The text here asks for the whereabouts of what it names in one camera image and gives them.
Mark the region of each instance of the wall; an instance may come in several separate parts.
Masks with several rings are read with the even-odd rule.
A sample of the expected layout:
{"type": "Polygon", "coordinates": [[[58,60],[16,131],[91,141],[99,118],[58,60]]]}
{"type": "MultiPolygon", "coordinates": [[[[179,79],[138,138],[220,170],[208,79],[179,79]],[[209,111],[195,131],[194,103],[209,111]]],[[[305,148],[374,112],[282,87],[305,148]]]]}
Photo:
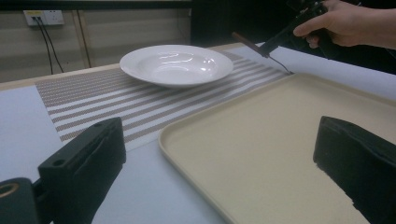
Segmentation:
{"type": "MultiPolygon", "coordinates": [[[[65,72],[118,63],[134,49],[190,43],[187,9],[63,11],[63,16],[64,25],[46,28],[65,72]]],[[[51,58],[53,73],[61,73],[51,58]]],[[[0,82],[50,74],[40,29],[28,26],[22,11],[0,12],[0,82]]]]}

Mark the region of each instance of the wall socket plate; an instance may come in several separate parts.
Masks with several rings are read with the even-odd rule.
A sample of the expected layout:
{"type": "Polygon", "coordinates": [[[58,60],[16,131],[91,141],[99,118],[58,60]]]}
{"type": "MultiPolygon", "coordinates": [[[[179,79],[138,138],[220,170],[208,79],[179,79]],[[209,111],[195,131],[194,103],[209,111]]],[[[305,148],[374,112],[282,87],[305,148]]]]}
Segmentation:
{"type": "Polygon", "coordinates": [[[24,10],[23,14],[30,26],[38,25],[34,18],[40,18],[44,25],[64,24],[64,16],[61,10],[24,10]]]}

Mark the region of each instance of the table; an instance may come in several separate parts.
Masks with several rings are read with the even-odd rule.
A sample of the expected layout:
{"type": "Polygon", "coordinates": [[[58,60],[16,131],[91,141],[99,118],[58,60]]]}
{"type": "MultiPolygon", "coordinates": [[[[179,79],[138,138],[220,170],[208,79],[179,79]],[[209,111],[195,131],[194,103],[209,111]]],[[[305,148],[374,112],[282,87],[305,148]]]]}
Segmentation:
{"type": "MultiPolygon", "coordinates": [[[[239,44],[221,46],[253,62],[282,69],[239,44]]],[[[396,76],[329,61],[290,49],[272,54],[295,73],[309,73],[396,100],[396,76]]],[[[35,83],[117,68],[117,64],[51,77],[0,84],[0,181],[28,177],[64,143],[44,107],[35,83]]],[[[127,162],[99,208],[93,223],[225,223],[224,219],[164,158],[153,140],[127,152],[127,162]]]]}

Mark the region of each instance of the gray and white stripes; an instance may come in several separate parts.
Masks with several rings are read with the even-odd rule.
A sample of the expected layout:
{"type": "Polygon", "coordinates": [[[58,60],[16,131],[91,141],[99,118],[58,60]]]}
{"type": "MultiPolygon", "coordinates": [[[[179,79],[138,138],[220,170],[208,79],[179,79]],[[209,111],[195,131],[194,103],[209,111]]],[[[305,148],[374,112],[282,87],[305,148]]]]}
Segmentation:
{"type": "Polygon", "coordinates": [[[226,78],[199,87],[167,89],[136,80],[119,68],[36,83],[63,142],[94,123],[121,117],[128,150],[157,138],[165,125],[233,99],[288,74],[223,52],[233,61],[226,78]]]}

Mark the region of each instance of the white plate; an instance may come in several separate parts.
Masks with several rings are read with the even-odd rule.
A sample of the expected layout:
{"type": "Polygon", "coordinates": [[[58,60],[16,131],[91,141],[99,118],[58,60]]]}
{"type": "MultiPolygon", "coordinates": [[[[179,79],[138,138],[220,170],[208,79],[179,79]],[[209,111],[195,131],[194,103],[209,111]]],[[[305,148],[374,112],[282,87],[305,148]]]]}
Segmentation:
{"type": "Polygon", "coordinates": [[[131,77],[169,88],[188,88],[226,77],[233,63],[210,49],[164,45],[132,51],[120,60],[131,77]]]}

